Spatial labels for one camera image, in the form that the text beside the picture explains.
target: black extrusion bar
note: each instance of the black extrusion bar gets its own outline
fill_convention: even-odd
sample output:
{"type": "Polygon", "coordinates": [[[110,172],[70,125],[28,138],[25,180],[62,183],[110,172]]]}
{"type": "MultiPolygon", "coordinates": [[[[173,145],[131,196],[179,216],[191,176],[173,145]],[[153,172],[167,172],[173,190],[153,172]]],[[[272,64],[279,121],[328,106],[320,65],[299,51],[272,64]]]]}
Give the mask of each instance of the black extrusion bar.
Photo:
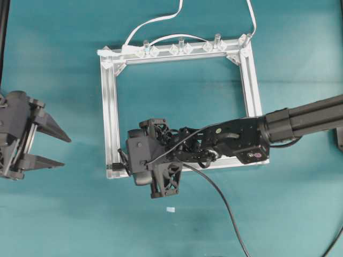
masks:
{"type": "Polygon", "coordinates": [[[288,110],[296,137],[343,126],[343,95],[288,110]]]}
{"type": "Polygon", "coordinates": [[[343,95],[272,112],[265,115],[264,122],[271,143],[342,127],[343,95]]]}

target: black metal bracket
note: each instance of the black metal bracket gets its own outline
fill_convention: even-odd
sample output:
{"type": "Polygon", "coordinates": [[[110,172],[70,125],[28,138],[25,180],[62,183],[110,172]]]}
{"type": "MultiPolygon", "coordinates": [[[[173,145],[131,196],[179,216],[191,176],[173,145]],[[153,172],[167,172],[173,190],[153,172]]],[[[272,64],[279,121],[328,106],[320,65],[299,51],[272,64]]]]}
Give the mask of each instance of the black metal bracket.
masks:
{"type": "Polygon", "coordinates": [[[338,127],[336,129],[337,136],[337,146],[343,152],[343,127],[338,127]]]}

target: black cable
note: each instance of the black cable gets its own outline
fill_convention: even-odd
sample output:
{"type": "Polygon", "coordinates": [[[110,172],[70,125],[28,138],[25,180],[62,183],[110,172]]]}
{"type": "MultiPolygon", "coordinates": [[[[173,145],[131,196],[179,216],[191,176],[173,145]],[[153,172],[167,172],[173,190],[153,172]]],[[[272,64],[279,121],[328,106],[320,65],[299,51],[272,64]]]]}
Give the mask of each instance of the black cable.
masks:
{"type": "Polygon", "coordinates": [[[290,147],[292,145],[295,145],[302,137],[299,137],[299,138],[296,138],[295,140],[289,142],[289,143],[286,143],[284,145],[271,145],[270,147],[271,148],[286,148],[286,147],[290,147]]]}
{"type": "Polygon", "coordinates": [[[332,241],[332,243],[330,244],[330,246],[326,249],[325,253],[322,255],[322,257],[326,257],[329,252],[331,251],[331,249],[334,247],[334,245],[336,244],[337,240],[340,238],[340,236],[343,233],[343,226],[340,229],[340,231],[338,232],[337,236],[334,238],[334,240],[332,241]]]}
{"type": "Polygon", "coordinates": [[[236,221],[235,221],[234,215],[232,213],[231,207],[230,207],[228,201],[226,200],[224,194],[222,193],[222,191],[219,189],[219,187],[207,175],[202,173],[200,170],[197,170],[196,168],[193,168],[192,166],[189,166],[187,164],[183,164],[183,166],[185,166],[188,169],[191,169],[192,171],[195,171],[196,173],[201,175],[203,178],[205,178],[217,190],[217,192],[220,194],[221,198],[223,199],[223,201],[224,201],[224,203],[226,205],[227,210],[229,211],[229,215],[230,215],[230,218],[231,218],[231,221],[232,221],[232,225],[234,226],[237,239],[238,239],[238,241],[240,242],[240,244],[242,246],[242,249],[243,249],[243,251],[245,253],[245,256],[246,257],[250,257],[249,252],[248,252],[247,248],[244,245],[244,242],[243,242],[243,240],[241,238],[241,234],[240,234],[240,232],[238,230],[238,227],[236,225],[236,221]]]}
{"type": "Polygon", "coordinates": [[[7,21],[9,19],[10,0],[1,1],[0,6],[0,87],[2,81],[2,71],[4,66],[5,40],[7,31],[7,21]]]}
{"type": "Polygon", "coordinates": [[[171,153],[176,147],[178,147],[179,145],[183,144],[185,141],[187,141],[188,139],[190,139],[191,137],[194,137],[196,134],[198,134],[199,132],[211,127],[211,126],[217,126],[219,124],[222,124],[223,122],[221,123],[216,123],[216,124],[212,124],[212,125],[209,125],[209,126],[206,126],[206,127],[203,127],[201,128],[200,130],[197,130],[196,132],[193,132],[192,134],[190,134],[188,137],[186,137],[185,139],[182,139],[179,143],[177,143],[176,145],[174,145],[171,149],[169,149],[168,151],[166,151],[164,154],[161,154],[159,156],[157,156],[155,159],[152,159],[151,161],[147,162],[146,165],[149,165],[149,164],[152,164],[154,163],[155,161],[157,161],[158,159],[166,156],[167,154],[171,153]]]}

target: rectangular frame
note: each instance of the rectangular frame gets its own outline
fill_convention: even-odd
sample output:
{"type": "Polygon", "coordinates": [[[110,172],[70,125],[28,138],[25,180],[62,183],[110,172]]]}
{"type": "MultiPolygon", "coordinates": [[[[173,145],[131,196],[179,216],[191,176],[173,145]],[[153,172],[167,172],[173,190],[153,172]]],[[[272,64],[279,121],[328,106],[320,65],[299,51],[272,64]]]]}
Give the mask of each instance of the rectangular frame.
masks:
{"type": "MultiPolygon", "coordinates": [[[[239,66],[243,87],[245,110],[248,117],[261,116],[262,107],[259,97],[255,64],[251,42],[245,43],[247,36],[239,39],[214,40],[200,43],[174,44],[164,46],[137,47],[134,51],[111,50],[108,47],[98,50],[100,56],[103,122],[105,130],[106,174],[108,179],[127,177],[125,170],[112,170],[113,163],[120,162],[119,114],[116,77],[127,65],[170,62],[188,59],[226,57],[239,66]]],[[[266,164],[264,162],[250,165],[266,164]]],[[[222,157],[208,169],[245,166],[236,157],[222,157]]]]}

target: teal table surface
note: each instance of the teal table surface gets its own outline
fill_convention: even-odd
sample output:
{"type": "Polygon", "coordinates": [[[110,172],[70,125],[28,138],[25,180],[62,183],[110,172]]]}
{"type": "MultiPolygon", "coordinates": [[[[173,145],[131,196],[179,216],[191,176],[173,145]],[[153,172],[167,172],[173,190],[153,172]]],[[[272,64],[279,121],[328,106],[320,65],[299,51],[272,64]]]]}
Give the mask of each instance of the teal table surface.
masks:
{"type": "MultiPolygon", "coordinates": [[[[253,4],[263,112],[342,94],[339,0],[253,4]]],[[[0,180],[0,256],[244,256],[222,200],[196,173],[182,174],[179,195],[156,200],[130,178],[105,177],[96,50],[120,46],[137,25],[177,7],[177,0],[12,1],[2,91],[47,103],[73,142],[37,135],[32,153],[65,167],[0,180]]],[[[178,17],[147,25],[133,43],[249,30],[244,0],[185,0],[178,17]]],[[[239,70],[224,58],[127,67],[118,98],[122,144],[127,130],[152,117],[179,128],[245,115],[239,70]]],[[[270,161],[206,173],[231,203],[252,256],[320,256],[343,223],[343,153],[333,131],[273,149],[270,161]]],[[[330,256],[342,255],[343,239],[330,256]]]]}

